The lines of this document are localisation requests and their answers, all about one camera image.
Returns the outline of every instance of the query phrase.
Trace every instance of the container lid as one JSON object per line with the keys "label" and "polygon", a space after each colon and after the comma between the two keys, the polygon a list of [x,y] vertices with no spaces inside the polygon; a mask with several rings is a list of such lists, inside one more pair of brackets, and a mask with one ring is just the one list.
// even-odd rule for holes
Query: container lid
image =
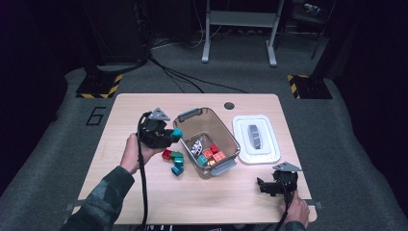
{"label": "container lid", "polygon": [[240,144],[240,159],[247,164],[273,164],[280,159],[279,145],[265,115],[237,115],[234,137]]}

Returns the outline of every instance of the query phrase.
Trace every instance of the wooden table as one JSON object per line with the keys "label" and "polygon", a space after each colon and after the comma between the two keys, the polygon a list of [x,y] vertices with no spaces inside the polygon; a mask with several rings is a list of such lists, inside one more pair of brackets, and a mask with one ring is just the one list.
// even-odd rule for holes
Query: wooden table
{"label": "wooden table", "polygon": [[[233,110],[224,108],[226,102],[235,105]],[[284,117],[279,99],[274,94],[157,94],[126,93],[117,96],[102,134],[89,172],[78,199],[85,199],[100,180],[120,162],[126,139],[137,131],[142,113],[161,108],[171,121],[192,108],[213,109],[232,132],[234,116],[265,115],[270,119],[281,151],[278,164],[289,162],[301,167],[293,145],[291,133]],[[277,206],[282,195],[272,197],[260,192],[256,178],[272,182],[274,165],[248,166],[237,157],[237,165],[220,176],[201,179],[186,149],[179,142],[172,151],[185,155],[185,171],[176,177],[171,172],[173,163],[163,160],[161,154],[154,156],[146,165],[149,213],[148,224],[226,224],[271,223],[281,218]],[[141,223],[143,217],[141,180],[134,175],[136,183],[127,194],[116,224]],[[311,199],[303,172],[297,181],[299,195]],[[317,218],[316,209],[310,206],[310,221]]]}

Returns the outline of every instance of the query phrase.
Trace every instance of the black speaker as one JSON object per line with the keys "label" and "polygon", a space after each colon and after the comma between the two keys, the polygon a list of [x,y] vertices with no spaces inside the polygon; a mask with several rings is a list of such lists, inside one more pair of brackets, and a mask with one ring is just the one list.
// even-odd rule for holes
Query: black speaker
{"label": "black speaker", "polygon": [[80,0],[104,64],[145,63],[148,38],[135,0]]}

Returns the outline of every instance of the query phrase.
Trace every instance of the clear plastic tray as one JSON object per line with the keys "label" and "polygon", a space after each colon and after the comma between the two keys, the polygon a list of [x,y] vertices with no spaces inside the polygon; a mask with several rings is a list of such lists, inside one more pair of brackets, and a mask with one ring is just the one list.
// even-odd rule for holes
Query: clear plastic tray
{"label": "clear plastic tray", "polygon": [[[173,127],[182,130],[183,138],[180,141],[186,147],[188,156],[201,178],[209,179],[220,175],[237,164],[235,158],[240,153],[240,145],[213,110],[197,108],[182,113],[174,119]],[[203,150],[215,144],[218,152],[221,151],[225,158],[217,162],[212,160],[212,164],[201,166],[196,156],[191,153],[196,141],[201,142]]]}

